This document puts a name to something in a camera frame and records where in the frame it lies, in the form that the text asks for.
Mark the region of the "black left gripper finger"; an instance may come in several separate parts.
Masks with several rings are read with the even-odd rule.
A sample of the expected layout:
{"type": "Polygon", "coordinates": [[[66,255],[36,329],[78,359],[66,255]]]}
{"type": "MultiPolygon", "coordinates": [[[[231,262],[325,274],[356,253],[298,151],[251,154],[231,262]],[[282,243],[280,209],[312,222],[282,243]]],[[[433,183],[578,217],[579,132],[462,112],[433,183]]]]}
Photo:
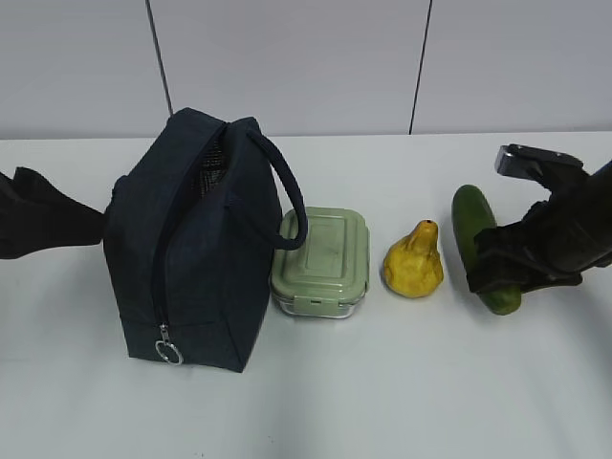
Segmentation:
{"type": "Polygon", "coordinates": [[[95,246],[105,216],[66,196],[39,172],[17,167],[1,176],[1,257],[58,247],[95,246]]]}

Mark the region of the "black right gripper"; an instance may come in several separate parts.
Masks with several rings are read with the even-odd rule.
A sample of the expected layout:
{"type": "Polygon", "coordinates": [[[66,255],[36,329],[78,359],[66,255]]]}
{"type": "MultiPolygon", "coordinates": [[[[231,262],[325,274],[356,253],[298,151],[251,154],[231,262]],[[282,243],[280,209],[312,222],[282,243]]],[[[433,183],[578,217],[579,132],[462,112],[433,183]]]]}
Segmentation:
{"type": "Polygon", "coordinates": [[[534,164],[527,167],[526,174],[551,194],[547,201],[530,207],[522,218],[524,228],[521,223],[485,228],[468,238],[473,245],[473,261],[467,268],[472,293],[492,293],[506,287],[528,293],[582,282],[580,272],[562,269],[554,256],[566,251],[558,242],[558,234],[569,227],[566,201],[572,200],[573,192],[582,187],[589,174],[582,162],[534,164]]]}

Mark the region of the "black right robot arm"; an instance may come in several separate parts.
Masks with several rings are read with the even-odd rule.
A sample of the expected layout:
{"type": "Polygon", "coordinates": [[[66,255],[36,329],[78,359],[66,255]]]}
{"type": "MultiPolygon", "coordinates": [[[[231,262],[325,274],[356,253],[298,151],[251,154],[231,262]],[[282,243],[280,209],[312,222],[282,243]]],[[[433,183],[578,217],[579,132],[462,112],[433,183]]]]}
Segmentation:
{"type": "Polygon", "coordinates": [[[521,220],[474,237],[477,262],[467,274],[473,293],[577,286],[584,271],[611,264],[611,164],[592,175],[580,164],[527,172],[551,194],[521,220]]]}

